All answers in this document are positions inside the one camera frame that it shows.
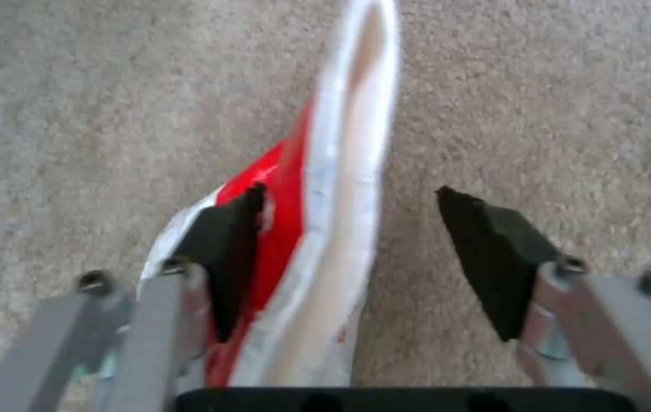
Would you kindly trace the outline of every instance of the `metal bar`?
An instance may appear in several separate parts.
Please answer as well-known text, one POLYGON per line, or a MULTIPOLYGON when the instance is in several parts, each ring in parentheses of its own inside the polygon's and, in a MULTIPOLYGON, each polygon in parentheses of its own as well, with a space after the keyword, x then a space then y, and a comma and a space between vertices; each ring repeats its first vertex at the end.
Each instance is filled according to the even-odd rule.
POLYGON ((585 276, 564 306, 558 316, 582 370, 651 411, 651 300, 631 279, 585 276))
POLYGON ((172 407, 180 371, 182 274, 145 281, 114 377, 113 412, 161 412, 172 407))
POLYGON ((0 412, 54 410, 73 368, 98 299, 84 293, 43 300, 0 363, 0 412))

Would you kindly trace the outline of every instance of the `beige carpet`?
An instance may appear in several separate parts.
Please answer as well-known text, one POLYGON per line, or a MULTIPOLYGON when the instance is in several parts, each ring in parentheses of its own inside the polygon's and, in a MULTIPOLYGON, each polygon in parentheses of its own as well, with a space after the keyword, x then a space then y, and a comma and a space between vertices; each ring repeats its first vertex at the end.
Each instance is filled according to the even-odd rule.
MULTIPOLYGON (((285 136, 335 2, 0 2, 0 355, 92 268, 285 136)), ((597 271, 651 264, 651 0, 411 0, 359 385, 523 383, 433 190, 519 208, 597 271)))

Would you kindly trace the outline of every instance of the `black foam piece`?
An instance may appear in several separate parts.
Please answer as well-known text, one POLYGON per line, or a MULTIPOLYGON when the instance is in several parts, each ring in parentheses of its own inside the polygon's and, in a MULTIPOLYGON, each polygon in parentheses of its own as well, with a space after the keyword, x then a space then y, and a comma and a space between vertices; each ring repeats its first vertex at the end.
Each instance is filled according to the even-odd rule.
POLYGON ((521 213, 447 186, 437 203, 463 273, 503 341, 518 339, 536 270, 558 251, 521 213))
POLYGON ((229 203, 203 209, 173 253, 206 269, 221 342, 231 336, 249 296, 263 199, 265 186, 259 184, 229 203))

